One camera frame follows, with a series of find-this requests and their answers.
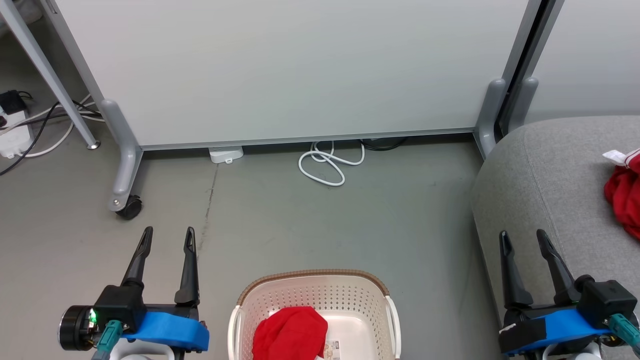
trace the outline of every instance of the red cloth in basket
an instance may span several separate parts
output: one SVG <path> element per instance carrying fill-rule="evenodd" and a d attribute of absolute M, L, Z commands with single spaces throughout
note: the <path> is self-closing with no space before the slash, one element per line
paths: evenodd
<path fill-rule="evenodd" d="M 328 324 L 310 306 L 285 307 L 261 321 L 253 335 L 253 360 L 323 357 Z"/>
<path fill-rule="evenodd" d="M 626 232 L 640 240 L 640 149 L 618 154 L 616 170 L 604 186 L 607 201 Z"/>

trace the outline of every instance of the gray floor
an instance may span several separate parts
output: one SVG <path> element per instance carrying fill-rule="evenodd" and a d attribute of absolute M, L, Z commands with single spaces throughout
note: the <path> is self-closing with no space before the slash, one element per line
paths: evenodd
<path fill-rule="evenodd" d="M 0 46 L 11 46 L 7 41 Z M 19 58 L 0 56 L 0 63 Z M 4 72 L 3 82 L 36 88 L 34 95 L 46 101 L 35 106 L 46 107 L 53 98 L 30 71 Z M 27 75 L 33 83 L 20 82 Z M 85 90 L 71 87 L 82 98 Z M 340 188 L 298 171 L 307 145 L 249 148 L 220 166 L 205 151 L 150 153 L 136 180 L 145 209 L 125 222 L 106 209 L 117 146 L 103 124 L 90 125 L 102 140 L 96 151 L 87 151 L 74 131 L 59 149 L 0 177 L 3 358 L 88 359 L 89 353 L 58 346 L 60 315 L 72 304 L 92 304 L 105 285 L 120 281 L 148 225 L 155 236 L 146 302 L 173 300 L 187 226 L 198 235 L 200 314 L 211 330 L 211 350 L 188 359 L 226 358 L 228 316 L 246 285 L 308 268 L 377 275 L 398 307 L 404 359 L 499 358 L 468 203 L 481 164 L 471 141 L 416 140 L 389 152 L 368 151 L 362 165 L 342 167 Z M 47 126 L 35 150 L 55 142 L 66 126 Z M 359 149 L 347 146 L 337 155 L 357 159 Z M 0 168 L 9 163 L 0 158 Z M 305 165 L 336 179 L 326 165 Z"/>

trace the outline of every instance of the beige plastic basket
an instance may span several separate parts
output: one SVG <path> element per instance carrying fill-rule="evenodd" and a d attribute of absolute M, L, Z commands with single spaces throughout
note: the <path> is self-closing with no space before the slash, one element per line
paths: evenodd
<path fill-rule="evenodd" d="M 396 306 L 377 277 L 358 270 L 307 270 L 266 276 L 247 286 L 229 320 L 229 360 L 252 360 L 258 324 L 291 306 L 312 306 L 327 320 L 326 339 L 339 341 L 339 360 L 400 358 Z"/>

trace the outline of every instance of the gray ottoman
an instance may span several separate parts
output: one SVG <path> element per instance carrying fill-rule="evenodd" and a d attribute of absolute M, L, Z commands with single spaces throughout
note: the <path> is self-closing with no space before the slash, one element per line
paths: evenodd
<path fill-rule="evenodd" d="M 472 209 L 500 318 L 504 315 L 498 234 L 509 233 L 535 304 L 553 304 L 554 287 L 536 230 L 544 229 L 574 277 L 618 280 L 640 297 L 640 242 L 617 223 L 603 187 L 614 165 L 602 154 L 640 147 L 640 117 L 554 119 L 507 135 L 482 166 Z M 637 359 L 604 348 L 606 359 Z"/>

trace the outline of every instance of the white board panel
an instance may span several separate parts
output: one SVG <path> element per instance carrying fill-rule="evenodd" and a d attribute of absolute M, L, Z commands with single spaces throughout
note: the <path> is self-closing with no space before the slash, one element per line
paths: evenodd
<path fill-rule="evenodd" d="M 525 122 L 640 114 L 640 1 L 567 0 L 533 71 Z"/>
<path fill-rule="evenodd" d="M 57 0 L 141 145 L 473 127 L 526 0 Z"/>

